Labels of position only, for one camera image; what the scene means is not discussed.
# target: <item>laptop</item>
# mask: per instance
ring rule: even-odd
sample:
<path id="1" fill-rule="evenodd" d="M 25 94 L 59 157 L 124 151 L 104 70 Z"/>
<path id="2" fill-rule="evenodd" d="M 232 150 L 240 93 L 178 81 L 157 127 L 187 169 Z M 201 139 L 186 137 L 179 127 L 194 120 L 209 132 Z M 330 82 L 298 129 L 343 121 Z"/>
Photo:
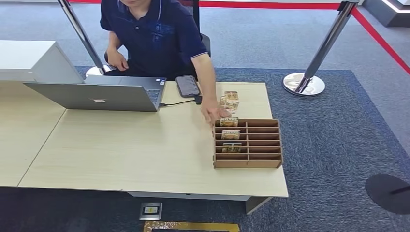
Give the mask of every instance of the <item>laptop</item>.
<path id="1" fill-rule="evenodd" d="M 158 111 L 166 78 L 89 76 L 82 84 L 26 82 L 67 109 Z"/>

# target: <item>dark blue carpet tile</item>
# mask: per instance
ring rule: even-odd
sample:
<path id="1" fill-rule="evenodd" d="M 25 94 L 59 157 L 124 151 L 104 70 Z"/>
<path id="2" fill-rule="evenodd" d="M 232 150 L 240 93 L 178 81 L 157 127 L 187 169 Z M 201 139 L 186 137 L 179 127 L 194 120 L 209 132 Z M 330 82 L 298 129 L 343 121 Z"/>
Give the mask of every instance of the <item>dark blue carpet tile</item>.
<path id="1" fill-rule="evenodd" d="M 84 74 L 88 67 L 78 69 Z M 319 71 L 326 90 L 313 98 L 281 86 L 284 76 L 300 70 L 216 71 L 219 81 L 266 82 L 273 116 L 281 121 L 290 198 L 274 198 L 246 216 L 243 202 L 0 188 L 1 231 L 141 232 L 142 202 L 162 202 L 163 221 L 237 223 L 243 232 L 410 231 L 410 215 L 389 213 L 366 194 L 374 174 L 409 181 L 410 159 L 351 71 Z"/>

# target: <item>hand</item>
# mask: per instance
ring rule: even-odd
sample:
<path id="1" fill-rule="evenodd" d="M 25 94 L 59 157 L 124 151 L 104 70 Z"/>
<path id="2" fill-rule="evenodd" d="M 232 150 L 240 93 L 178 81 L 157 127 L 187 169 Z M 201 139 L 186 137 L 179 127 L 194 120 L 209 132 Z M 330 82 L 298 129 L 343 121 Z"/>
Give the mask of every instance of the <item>hand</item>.
<path id="1" fill-rule="evenodd" d="M 220 119 L 220 117 L 230 117 L 231 113 L 227 110 L 222 109 L 216 99 L 202 99 L 201 111 L 205 117 L 205 120 L 211 126 L 214 125 L 215 121 Z"/>
<path id="2" fill-rule="evenodd" d="M 108 56 L 108 63 L 111 64 L 112 66 L 115 66 L 120 71 L 125 71 L 126 69 L 128 69 L 127 60 L 116 49 L 108 49 L 107 56 Z"/>

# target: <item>chin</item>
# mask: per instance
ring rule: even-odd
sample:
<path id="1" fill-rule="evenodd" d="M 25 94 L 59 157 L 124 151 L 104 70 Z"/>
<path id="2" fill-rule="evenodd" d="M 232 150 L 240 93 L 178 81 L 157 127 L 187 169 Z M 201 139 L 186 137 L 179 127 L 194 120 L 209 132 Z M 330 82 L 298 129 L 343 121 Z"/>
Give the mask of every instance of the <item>chin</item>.
<path id="1" fill-rule="evenodd" d="M 146 0 L 120 0 L 124 5 L 128 7 L 139 6 L 142 2 Z"/>

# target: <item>cardboard organizer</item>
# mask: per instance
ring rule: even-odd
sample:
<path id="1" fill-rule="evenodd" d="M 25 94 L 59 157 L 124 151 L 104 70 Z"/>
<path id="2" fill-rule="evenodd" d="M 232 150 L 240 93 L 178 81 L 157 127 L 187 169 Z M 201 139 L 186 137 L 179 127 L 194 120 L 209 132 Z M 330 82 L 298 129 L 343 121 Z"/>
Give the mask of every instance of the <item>cardboard organizer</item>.
<path id="1" fill-rule="evenodd" d="M 240 130 L 239 140 L 222 140 L 222 130 Z M 279 121 L 240 119 L 238 127 L 214 127 L 215 168 L 278 168 L 283 163 Z M 241 143 L 240 153 L 222 153 L 223 143 Z"/>

